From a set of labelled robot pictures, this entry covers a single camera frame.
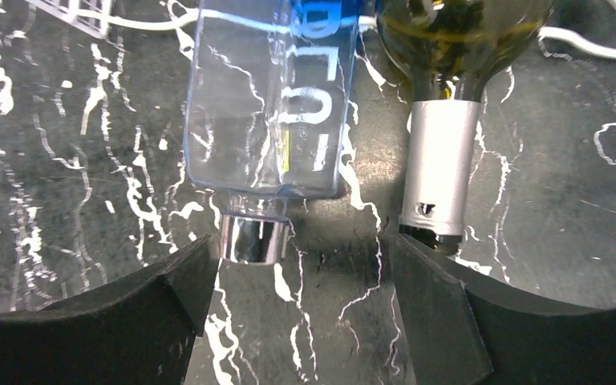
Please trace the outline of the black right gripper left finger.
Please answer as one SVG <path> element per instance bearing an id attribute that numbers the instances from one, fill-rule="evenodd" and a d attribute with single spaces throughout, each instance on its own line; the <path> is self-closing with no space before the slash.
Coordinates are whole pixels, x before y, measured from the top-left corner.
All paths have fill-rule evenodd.
<path id="1" fill-rule="evenodd" d="M 208 237 L 37 311 L 0 314 L 0 384 L 180 384 L 205 331 Z"/>

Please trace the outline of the dark green bottle silver neck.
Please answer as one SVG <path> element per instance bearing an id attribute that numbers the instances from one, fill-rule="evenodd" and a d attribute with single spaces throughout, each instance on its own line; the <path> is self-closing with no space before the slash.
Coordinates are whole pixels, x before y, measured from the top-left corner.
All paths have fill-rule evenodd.
<path id="1" fill-rule="evenodd" d="M 399 230 L 457 252 L 487 82 L 537 37 L 549 1 L 379 1 L 377 30 L 411 80 L 413 104 Z"/>

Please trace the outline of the blue rectangular glass bottle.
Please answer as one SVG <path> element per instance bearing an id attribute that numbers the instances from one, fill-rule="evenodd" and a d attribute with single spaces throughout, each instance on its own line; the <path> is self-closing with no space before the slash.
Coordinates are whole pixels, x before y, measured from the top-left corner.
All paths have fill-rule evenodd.
<path id="1" fill-rule="evenodd" d="M 218 257 L 285 256 L 287 205 L 338 195 L 359 1 L 203 1 L 184 117 L 192 182 L 229 195 Z"/>

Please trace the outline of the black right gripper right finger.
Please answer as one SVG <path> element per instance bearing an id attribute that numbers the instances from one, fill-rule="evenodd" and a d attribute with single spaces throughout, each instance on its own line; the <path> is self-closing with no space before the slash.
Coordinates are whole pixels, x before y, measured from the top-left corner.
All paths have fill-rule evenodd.
<path id="1" fill-rule="evenodd" d="M 419 384 L 616 384 L 616 308 L 509 286 L 403 234 L 391 268 Z"/>

